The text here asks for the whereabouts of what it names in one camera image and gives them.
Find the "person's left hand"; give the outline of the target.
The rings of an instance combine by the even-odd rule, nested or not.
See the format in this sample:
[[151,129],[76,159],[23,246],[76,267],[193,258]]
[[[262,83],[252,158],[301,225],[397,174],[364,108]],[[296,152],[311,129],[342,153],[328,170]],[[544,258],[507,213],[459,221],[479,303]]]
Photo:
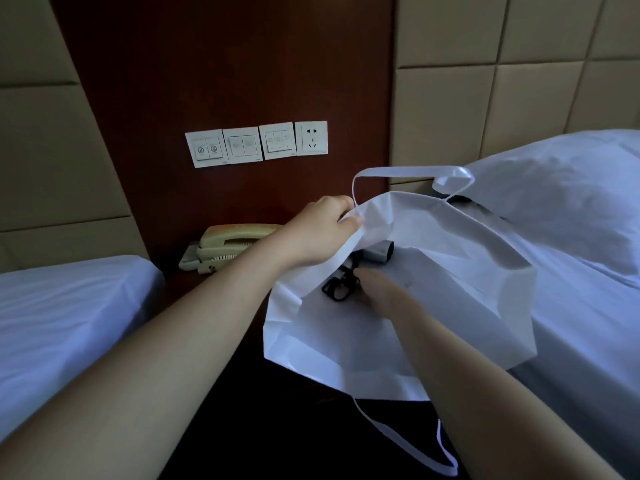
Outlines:
[[338,222],[354,209],[350,196],[324,196],[268,237],[268,247],[287,271],[323,263],[356,233],[338,228]]

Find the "person's right hand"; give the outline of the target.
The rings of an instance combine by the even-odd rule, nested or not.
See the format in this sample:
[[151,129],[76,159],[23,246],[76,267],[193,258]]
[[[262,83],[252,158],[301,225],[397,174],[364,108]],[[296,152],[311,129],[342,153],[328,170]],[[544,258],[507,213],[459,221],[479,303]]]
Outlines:
[[[358,277],[358,269],[355,270],[355,275]],[[394,323],[420,317],[423,312],[420,304],[407,291],[388,277],[387,279],[388,296],[386,300],[370,301],[368,299],[376,313]]]

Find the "white paper bag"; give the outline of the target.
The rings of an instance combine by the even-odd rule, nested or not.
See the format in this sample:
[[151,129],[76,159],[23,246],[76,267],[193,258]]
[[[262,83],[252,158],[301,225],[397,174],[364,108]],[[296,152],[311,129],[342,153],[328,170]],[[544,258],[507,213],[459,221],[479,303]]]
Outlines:
[[394,243],[388,261],[366,262],[503,370],[537,354],[532,302],[537,273],[496,232],[450,204],[474,183],[459,166],[382,167],[359,177],[433,178],[432,196],[389,191],[348,215],[363,226],[334,256],[297,268],[272,289],[263,326],[265,359],[359,400],[428,401],[391,323],[327,284],[357,251]]

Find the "person's right forearm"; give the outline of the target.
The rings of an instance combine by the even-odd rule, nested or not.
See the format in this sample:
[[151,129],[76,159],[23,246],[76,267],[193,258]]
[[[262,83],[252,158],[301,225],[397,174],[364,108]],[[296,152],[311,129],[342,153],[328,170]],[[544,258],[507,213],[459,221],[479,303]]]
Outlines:
[[475,480],[623,480],[506,371],[413,300],[391,308],[405,353]]

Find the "person's left forearm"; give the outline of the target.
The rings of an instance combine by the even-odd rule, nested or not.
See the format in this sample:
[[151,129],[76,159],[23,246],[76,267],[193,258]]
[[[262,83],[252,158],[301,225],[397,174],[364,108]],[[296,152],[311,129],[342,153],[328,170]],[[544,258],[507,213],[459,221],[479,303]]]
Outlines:
[[0,480],[156,480],[290,257],[281,228],[117,345],[0,444]]

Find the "grey power adapter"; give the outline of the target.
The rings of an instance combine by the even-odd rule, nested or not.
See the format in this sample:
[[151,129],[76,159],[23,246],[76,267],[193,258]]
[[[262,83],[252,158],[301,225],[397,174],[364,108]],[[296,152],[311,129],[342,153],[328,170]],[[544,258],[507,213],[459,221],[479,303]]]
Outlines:
[[366,263],[384,265],[393,256],[394,248],[395,243],[393,241],[381,241],[359,250],[360,259]]

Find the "dark wooden nightstand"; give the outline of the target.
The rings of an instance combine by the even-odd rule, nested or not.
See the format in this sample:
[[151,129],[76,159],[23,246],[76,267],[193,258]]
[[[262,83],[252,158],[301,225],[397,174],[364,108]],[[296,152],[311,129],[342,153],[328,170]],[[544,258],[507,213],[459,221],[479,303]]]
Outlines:
[[469,480],[412,458],[332,388],[263,358],[264,298],[159,480]]

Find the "white pillow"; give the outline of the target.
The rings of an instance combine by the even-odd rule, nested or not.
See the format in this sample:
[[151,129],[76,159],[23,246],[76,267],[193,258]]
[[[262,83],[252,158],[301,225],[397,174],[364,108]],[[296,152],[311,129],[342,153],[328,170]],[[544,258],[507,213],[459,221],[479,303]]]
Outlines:
[[551,137],[467,166],[460,195],[531,242],[640,289],[640,130]]

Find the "beige padded headboard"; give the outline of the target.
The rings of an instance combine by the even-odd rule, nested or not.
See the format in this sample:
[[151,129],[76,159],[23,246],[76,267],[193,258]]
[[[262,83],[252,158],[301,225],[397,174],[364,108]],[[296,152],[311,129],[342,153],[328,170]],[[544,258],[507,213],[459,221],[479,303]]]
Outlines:
[[396,0],[391,166],[640,129],[640,0]]
[[148,258],[49,0],[0,0],[0,273]]

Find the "bed with white sheet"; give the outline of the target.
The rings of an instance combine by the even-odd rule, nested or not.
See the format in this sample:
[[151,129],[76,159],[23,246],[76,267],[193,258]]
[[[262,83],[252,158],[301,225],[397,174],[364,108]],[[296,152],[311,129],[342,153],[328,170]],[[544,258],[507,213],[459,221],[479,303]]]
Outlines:
[[538,355],[515,375],[626,480],[640,480],[640,280],[484,210],[538,272]]
[[0,274],[0,442],[142,326],[163,288],[134,255]]

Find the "white wall socket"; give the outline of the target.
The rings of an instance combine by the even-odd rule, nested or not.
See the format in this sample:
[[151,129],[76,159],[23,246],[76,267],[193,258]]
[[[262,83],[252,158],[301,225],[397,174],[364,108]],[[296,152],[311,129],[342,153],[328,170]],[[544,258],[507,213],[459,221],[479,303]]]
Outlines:
[[327,121],[295,121],[294,131],[298,155],[328,154]]

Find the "white three-rocker switch panel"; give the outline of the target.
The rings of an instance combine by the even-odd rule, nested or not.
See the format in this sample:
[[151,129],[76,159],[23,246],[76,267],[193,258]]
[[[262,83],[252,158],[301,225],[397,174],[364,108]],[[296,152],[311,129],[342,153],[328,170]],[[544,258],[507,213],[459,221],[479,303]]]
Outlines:
[[264,160],[297,156],[293,122],[260,125],[258,128]]

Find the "beige corded telephone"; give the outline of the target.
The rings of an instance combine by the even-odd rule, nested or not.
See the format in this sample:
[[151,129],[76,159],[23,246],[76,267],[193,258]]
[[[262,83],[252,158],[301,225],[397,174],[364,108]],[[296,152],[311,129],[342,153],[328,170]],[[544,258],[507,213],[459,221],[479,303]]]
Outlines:
[[244,250],[281,227],[275,224],[210,226],[199,241],[190,243],[179,261],[179,269],[198,274],[218,272]]

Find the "white two-rocker switch panel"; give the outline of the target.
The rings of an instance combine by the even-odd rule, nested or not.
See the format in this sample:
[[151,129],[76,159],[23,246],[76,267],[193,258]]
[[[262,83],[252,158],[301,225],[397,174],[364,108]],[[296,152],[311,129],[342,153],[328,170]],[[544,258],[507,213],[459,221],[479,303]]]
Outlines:
[[228,163],[243,164],[264,160],[258,127],[226,128],[222,130]]

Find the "white two-button switch panel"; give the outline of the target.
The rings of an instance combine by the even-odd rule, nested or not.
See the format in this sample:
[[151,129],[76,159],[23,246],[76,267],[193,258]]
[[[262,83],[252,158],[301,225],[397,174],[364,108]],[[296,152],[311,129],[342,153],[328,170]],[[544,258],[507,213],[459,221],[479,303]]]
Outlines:
[[185,133],[196,169],[229,165],[222,129]]

